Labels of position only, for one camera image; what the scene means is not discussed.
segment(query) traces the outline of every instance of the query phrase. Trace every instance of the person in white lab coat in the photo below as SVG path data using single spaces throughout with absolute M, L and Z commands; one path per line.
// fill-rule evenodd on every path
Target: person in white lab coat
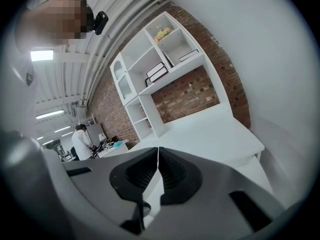
M 80 124 L 72 135 L 72 143 L 79 160 L 95 159 L 90 148 L 95 148 L 91 139 L 88 137 L 87 127 Z

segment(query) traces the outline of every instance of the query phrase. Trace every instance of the white wall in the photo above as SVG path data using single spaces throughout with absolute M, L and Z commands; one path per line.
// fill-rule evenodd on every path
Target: white wall
M 70 151 L 71 148 L 74 146 L 71 138 L 72 138 L 72 134 L 60 138 L 61 145 L 66 154 L 67 154 L 67 151 Z
M 290 0 L 171 1 L 205 25 L 231 58 L 252 131 L 266 146 L 261 164 L 288 207 L 309 189 L 319 160 L 320 62 L 308 25 Z

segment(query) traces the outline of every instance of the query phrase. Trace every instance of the brick wall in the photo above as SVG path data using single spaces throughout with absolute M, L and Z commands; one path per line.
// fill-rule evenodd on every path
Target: brick wall
M 110 64 L 148 22 L 164 11 L 176 18 L 204 49 L 221 78 L 231 104 L 233 116 L 249 129 L 251 121 L 246 94 L 230 58 L 205 26 L 191 14 L 171 2 L 147 17 L 130 33 L 114 53 L 94 92 L 88 113 L 94 114 L 108 137 L 118 136 L 120 140 L 129 139 L 129 148 L 139 142 L 116 90 Z M 158 90 L 152 95 L 152 98 L 165 123 L 219 103 L 214 87 L 203 67 L 189 72 Z

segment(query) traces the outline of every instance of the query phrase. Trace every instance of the lab coat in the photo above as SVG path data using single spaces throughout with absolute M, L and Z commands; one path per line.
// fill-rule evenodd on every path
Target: lab coat
M 92 147 L 92 141 L 84 130 L 76 130 L 72 135 L 72 143 L 79 160 L 86 160 L 92 157 L 89 147 Z

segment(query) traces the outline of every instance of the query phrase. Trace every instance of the fluorescent light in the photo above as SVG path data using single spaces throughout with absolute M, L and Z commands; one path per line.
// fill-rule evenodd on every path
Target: fluorescent light
M 71 131 L 71 132 L 69 132 L 69 133 L 66 133 L 66 134 L 62 135 L 61 137 L 66 136 L 66 135 L 68 135 L 68 134 L 72 134 L 72 133 L 73 133 L 73 131 Z
M 57 133 L 57 132 L 60 132 L 60 131 L 63 131 L 63 130 L 65 130 L 65 129 L 68 129 L 68 128 L 70 128 L 71 126 L 67 126 L 67 127 L 64 127 L 64 128 L 62 128 L 62 129 L 59 129 L 59 130 L 55 130 L 54 132 L 55 133 Z
M 53 50 L 35 50 L 35 51 L 31 51 L 30 54 L 31 54 L 31 60 L 33 62 L 52 61 L 54 59 Z
M 63 112 L 64 112 L 63 110 L 58 110 L 58 111 L 50 112 L 50 113 L 47 113 L 47 114 L 37 115 L 35 118 L 36 119 L 47 118 L 47 117 L 51 117 L 51 116 L 54 116 L 54 115 L 61 114 Z
M 42 146 L 43 146 L 43 145 L 46 145 L 46 144 L 48 144 L 48 143 L 51 143 L 51 142 L 54 142 L 54 140 L 50 140 L 50 141 L 48 141 L 48 142 L 46 142 L 46 143 L 43 143 Z

